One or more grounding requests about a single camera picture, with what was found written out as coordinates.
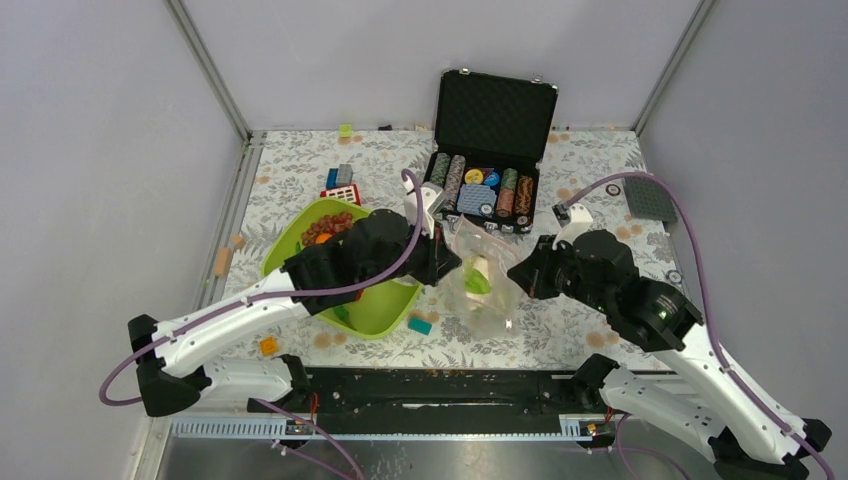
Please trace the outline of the white cauliflower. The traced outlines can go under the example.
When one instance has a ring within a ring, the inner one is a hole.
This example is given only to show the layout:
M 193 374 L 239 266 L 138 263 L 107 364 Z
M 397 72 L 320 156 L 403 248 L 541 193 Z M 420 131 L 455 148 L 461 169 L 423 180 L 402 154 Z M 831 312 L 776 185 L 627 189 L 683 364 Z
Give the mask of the white cauliflower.
M 491 261 L 482 255 L 469 257 L 463 267 L 463 289 L 467 308 L 481 309 L 493 296 L 495 275 Z

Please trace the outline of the green cabbage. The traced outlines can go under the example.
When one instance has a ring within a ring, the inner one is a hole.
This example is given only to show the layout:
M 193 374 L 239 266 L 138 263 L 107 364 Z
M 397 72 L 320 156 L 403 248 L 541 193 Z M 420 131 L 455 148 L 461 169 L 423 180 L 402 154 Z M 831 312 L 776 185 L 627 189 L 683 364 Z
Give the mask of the green cabbage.
M 520 291 L 506 270 L 497 261 L 482 256 L 465 263 L 462 285 L 463 300 L 470 311 L 493 308 L 510 313 L 520 298 Z

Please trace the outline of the clear pink zip top bag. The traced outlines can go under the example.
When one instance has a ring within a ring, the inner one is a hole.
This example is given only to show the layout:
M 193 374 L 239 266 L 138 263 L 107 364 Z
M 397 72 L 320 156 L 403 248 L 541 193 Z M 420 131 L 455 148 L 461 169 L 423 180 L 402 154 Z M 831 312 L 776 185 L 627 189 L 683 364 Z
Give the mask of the clear pink zip top bag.
M 451 309 L 477 339 L 516 336 L 523 292 L 508 278 L 508 270 L 519 262 L 518 250 L 465 216 L 452 228 L 449 248 L 461 265 L 446 277 Z

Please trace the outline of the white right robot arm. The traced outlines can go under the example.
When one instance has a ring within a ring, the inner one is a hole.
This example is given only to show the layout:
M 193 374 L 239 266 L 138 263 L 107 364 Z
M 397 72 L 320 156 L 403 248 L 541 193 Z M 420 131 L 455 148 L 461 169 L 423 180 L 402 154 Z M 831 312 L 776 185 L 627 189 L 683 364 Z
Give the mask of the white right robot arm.
M 780 407 L 726 350 L 674 286 L 641 275 L 631 249 L 592 228 L 581 205 L 557 207 L 561 230 L 541 236 L 509 278 L 535 299 L 565 296 L 601 313 L 624 340 L 652 354 L 698 394 L 690 402 L 595 354 L 574 374 L 583 410 L 605 405 L 662 429 L 701 453 L 724 479 L 805 479 L 804 459 L 831 437 L 820 420 Z

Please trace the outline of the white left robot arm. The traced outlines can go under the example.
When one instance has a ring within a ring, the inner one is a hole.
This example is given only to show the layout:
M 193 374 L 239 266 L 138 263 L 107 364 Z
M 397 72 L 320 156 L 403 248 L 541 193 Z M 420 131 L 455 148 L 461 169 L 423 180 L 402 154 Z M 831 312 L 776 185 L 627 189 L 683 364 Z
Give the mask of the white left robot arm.
M 276 401 L 296 411 L 309 401 L 300 360 L 227 359 L 233 344 L 288 321 L 352 303 L 366 288 L 410 277 L 435 285 L 457 269 L 430 214 L 439 194 L 409 192 L 405 214 L 378 209 L 320 244 L 305 246 L 241 293 L 182 317 L 128 323 L 141 402 L 165 417 L 202 401 Z

